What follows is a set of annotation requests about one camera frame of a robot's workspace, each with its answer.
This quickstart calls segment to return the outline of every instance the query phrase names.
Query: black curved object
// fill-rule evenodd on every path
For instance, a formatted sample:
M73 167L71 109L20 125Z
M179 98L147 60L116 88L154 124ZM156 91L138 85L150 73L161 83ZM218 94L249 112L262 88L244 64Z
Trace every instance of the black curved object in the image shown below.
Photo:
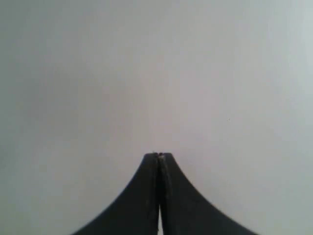
M209 203L171 153L146 154L124 191L73 235L256 235Z
M164 235L256 235L209 203L188 181L171 153L158 159Z
M156 235L158 154L146 154L132 180L97 218L74 235Z

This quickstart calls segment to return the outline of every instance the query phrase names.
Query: pointed black edge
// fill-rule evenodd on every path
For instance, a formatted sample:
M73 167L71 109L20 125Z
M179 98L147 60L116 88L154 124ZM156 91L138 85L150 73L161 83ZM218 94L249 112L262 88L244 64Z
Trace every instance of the pointed black edge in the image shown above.
M146 154L115 201L73 235L156 235L159 210L157 156L157 153Z
M158 160L164 193L160 199L164 235L256 235L209 203L171 153L159 155Z

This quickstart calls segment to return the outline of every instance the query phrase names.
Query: white wall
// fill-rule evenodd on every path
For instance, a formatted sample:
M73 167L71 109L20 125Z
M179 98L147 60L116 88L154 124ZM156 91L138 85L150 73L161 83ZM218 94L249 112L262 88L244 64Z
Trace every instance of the white wall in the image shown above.
M311 235L313 3L4 0L0 233L68 235L172 152L262 235Z

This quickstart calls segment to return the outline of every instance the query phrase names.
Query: black plastic object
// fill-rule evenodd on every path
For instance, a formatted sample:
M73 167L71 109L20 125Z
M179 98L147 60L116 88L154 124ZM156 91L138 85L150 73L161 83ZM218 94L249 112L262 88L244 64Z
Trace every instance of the black plastic object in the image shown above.
M132 180L97 218L74 235L156 235L157 153L146 154Z
M159 156L164 235L256 235L209 203L188 181L170 153Z
M119 197L74 235L256 235L209 203L171 153L146 154Z

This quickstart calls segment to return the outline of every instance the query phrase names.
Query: gray surface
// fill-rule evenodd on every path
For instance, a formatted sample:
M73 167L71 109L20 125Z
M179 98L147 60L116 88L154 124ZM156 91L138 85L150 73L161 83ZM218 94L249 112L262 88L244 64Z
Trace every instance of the gray surface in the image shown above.
M0 233L67 235L169 151L248 228L312 234L312 8L2 1Z

